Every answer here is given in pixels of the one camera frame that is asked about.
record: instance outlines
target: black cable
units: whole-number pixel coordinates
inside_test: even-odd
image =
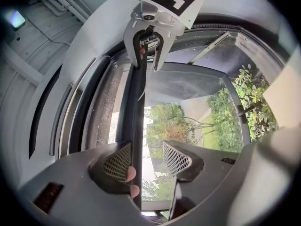
[[[38,29],[48,40],[50,40],[53,43],[60,43],[60,44],[64,44],[67,45],[68,47],[70,47],[70,45],[68,43],[65,42],[55,42],[53,41],[51,38],[49,38],[40,28],[38,28],[28,17],[24,16],[36,29]]]

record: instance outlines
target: wire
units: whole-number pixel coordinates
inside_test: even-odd
[[[148,86],[149,82],[150,82],[150,79],[151,79],[151,71],[154,69],[155,67],[155,63],[156,63],[156,56],[157,56],[157,53],[156,53],[156,44],[154,42],[151,41],[151,43],[154,44],[154,47],[155,47],[155,56],[154,56],[154,60],[152,62],[152,66],[151,66],[151,69],[150,69],[150,74],[149,74],[149,78],[147,80],[147,83],[145,84],[145,87],[144,87],[144,91],[142,92],[142,94],[140,95],[140,97],[138,98],[138,101],[142,98],[142,96],[145,94],[145,91],[146,91],[146,87]]]
[[[36,28],[38,29],[49,41],[53,42],[53,43],[60,43],[60,44],[64,44],[67,45],[68,47],[70,47],[69,43],[65,43],[65,42],[55,42],[53,41],[51,38],[49,38],[40,28],[38,28],[28,17],[26,17],[26,19]]]

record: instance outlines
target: mesh gripper pad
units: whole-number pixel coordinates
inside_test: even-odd
[[[181,148],[180,143],[163,140],[163,161],[169,172],[178,180],[191,182],[204,168],[204,161],[198,155]]]
[[[131,143],[114,143],[89,165],[91,179],[111,194],[130,194],[127,170],[131,163]]]

